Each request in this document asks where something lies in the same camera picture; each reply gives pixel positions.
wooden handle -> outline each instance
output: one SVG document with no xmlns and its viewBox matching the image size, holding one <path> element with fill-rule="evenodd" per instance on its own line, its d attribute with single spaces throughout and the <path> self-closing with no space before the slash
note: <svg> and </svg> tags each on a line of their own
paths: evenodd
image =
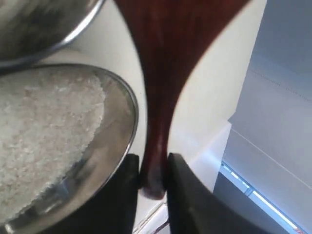
<svg viewBox="0 0 312 234">
<path fill-rule="evenodd" d="M 147 197 L 162 199 L 165 194 L 168 135 L 183 85 L 207 47 L 247 1 L 116 0 L 144 74 L 148 133 L 140 175 Z"/>
</svg>

sugar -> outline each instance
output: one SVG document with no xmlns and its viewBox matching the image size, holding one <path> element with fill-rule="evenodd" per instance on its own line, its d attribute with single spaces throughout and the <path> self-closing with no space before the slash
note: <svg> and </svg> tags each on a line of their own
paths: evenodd
<svg viewBox="0 0 312 234">
<path fill-rule="evenodd" d="M 104 115 L 96 76 L 68 71 L 0 78 L 0 223 L 79 161 Z"/>
</svg>

stainless steel bowl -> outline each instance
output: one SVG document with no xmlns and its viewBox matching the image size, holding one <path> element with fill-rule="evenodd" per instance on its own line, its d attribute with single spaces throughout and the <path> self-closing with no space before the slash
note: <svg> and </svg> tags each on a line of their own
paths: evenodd
<svg viewBox="0 0 312 234">
<path fill-rule="evenodd" d="M 5 76 L 14 79 L 40 73 L 49 77 L 59 71 L 64 75 L 77 73 L 80 77 L 95 75 L 100 79 L 106 96 L 103 121 L 81 160 L 17 218 L 0 224 L 0 234 L 37 233 L 74 212 L 105 185 L 133 142 L 138 122 L 137 100 L 117 75 L 89 65 L 59 64 L 40 65 Z"/>
<path fill-rule="evenodd" d="M 71 42 L 104 0 L 0 0 L 0 69 L 35 62 Z"/>
</svg>

